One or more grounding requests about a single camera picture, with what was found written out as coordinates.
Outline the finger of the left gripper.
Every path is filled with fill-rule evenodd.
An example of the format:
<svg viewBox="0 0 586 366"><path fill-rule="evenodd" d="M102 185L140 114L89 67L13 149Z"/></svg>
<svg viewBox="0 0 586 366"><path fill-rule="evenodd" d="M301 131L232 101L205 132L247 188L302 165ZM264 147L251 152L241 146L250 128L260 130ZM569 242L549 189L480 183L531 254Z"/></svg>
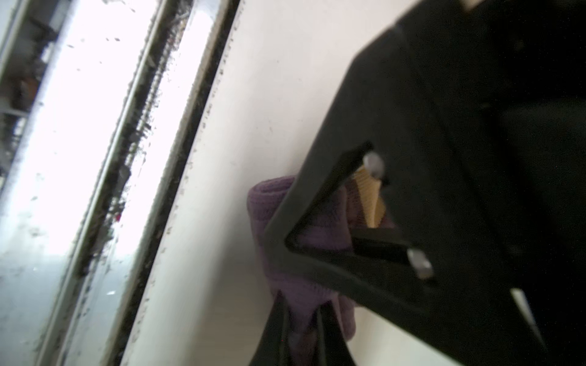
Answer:
<svg viewBox="0 0 586 366"><path fill-rule="evenodd" d="M384 213L346 201L348 249L300 238L352 174L372 170ZM465 365L542 365L513 268L395 25L352 61L266 232L273 262L339 291Z"/></svg>

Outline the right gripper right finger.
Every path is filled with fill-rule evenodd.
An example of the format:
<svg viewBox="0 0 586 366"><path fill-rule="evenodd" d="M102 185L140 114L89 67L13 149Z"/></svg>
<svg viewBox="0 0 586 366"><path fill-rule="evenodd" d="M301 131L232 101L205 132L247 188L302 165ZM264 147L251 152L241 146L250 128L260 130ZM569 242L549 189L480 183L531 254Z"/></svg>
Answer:
<svg viewBox="0 0 586 366"><path fill-rule="evenodd" d="M355 366L356 363L347 347L340 329L337 314L332 303L322 305L316 313L317 349L316 365Z"/></svg>

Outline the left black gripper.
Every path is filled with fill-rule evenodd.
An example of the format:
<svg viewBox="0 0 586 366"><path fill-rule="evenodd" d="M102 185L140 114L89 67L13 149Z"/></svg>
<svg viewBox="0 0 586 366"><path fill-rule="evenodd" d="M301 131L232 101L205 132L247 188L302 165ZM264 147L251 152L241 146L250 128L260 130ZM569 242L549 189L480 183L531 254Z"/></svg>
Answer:
<svg viewBox="0 0 586 366"><path fill-rule="evenodd" d="M422 1L397 24L556 365L585 363L585 4Z"/></svg>

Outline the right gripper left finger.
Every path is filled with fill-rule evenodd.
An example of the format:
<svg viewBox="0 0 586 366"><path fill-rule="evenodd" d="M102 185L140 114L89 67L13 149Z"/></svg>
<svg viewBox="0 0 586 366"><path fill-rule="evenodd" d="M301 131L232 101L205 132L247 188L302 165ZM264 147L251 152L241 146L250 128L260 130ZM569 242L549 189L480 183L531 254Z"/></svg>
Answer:
<svg viewBox="0 0 586 366"><path fill-rule="evenodd" d="M290 365L288 334L288 305L282 293L279 292L249 366Z"/></svg>

